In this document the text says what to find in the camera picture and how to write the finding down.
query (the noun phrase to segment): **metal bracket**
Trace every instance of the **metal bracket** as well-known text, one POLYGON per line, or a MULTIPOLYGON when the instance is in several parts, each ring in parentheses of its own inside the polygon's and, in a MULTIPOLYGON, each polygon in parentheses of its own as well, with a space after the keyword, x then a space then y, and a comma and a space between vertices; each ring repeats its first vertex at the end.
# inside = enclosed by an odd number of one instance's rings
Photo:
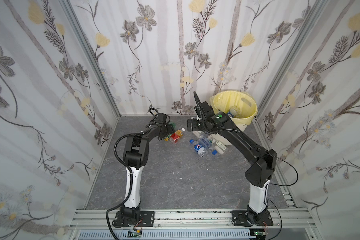
MULTIPOLYGON (((247 211, 232 211, 232 223, 235 227, 252 227, 252 225, 247 222, 246 219, 246 214, 247 211)), ((271 214, 269 213, 269 211, 267 211, 264 214, 264 222, 266 223, 267 226, 273 226, 273 221, 271 218, 271 214)), ((264 222, 259 223, 257 226, 265 226, 264 222)))
MULTIPOLYGON (((141 211, 140 212, 141 223, 139 223, 139 227, 153 227, 154 226, 154 219, 155 219, 155 212, 154 211, 141 211)), ((115 220, 112 221, 112 226, 116 228, 120 227, 130 227, 130 225, 126 222, 123 222, 122 218, 120 217, 120 212, 116 213, 115 220)))

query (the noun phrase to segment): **gray marble floor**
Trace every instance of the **gray marble floor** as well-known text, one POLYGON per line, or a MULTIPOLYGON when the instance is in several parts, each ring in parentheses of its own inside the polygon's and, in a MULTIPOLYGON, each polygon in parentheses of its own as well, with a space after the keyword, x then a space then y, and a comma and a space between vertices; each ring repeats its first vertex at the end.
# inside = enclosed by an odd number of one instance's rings
MULTIPOLYGON (((109 209, 119 204, 125 195, 126 170, 115 158, 116 140, 131 132, 139 132, 151 117, 122 117, 117 124, 87 209, 109 209)), ((187 128, 187 117, 172 117, 176 128, 187 128)), ((253 124, 245 133, 260 144, 253 124)), ((189 143, 195 138, 185 132, 182 141, 154 139, 149 145, 149 158, 141 178, 142 209, 234 209, 246 208, 250 198, 250 184, 244 173, 250 167, 243 155, 233 146, 224 155, 199 157, 189 143)), ((125 140, 117 146, 119 156, 125 140)), ((271 185, 268 198, 277 207, 287 204, 280 187, 271 185)))

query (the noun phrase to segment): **yellow trash bag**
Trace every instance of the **yellow trash bag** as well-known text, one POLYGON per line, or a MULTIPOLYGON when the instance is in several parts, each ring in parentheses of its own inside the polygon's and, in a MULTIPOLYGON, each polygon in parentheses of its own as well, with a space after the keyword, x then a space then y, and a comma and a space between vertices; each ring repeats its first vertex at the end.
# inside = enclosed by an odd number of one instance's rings
MULTIPOLYGON (((223 91, 216 94, 215 96, 212 96, 210 101, 213 112, 215 114, 220 111, 227 113, 231 107, 238 107, 238 114, 231 119, 240 128, 241 131, 244 131, 247 125, 251 124, 252 119, 257 114, 256 101, 245 92, 233 90, 223 91)), ((214 134, 213 137, 226 145, 231 145, 228 140, 226 140, 224 137, 221 137, 219 134, 214 134)))

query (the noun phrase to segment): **trash can handle hole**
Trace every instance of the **trash can handle hole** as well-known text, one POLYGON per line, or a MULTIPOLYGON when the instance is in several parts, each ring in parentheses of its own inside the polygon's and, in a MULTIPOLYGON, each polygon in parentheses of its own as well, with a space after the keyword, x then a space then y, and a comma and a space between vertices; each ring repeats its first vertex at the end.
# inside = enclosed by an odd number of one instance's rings
POLYGON ((245 99, 245 98, 241 98, 241 100, 244 102, 244 103, 246 103, 248 106, 252 106, 252 103, 250 102, 250 101, 248 101, 247 99, 245 99))

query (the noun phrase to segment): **floral wallpaper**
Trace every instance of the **floral wallpaper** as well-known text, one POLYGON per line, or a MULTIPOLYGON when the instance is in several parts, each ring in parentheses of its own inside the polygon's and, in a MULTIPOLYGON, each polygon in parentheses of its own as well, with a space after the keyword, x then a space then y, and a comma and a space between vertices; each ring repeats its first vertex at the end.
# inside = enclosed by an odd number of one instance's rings
POLYGON ((260 102, 314 1, 70 0, 122 114, 194 114, 192 91, 260 102))
POLYGON ((327 3, 258 120, 323 238, 360 239, 360 1, 327 3))
POLYGON ((58 2, 0 1, 0 239, 67 239, 116 118, 58 2))

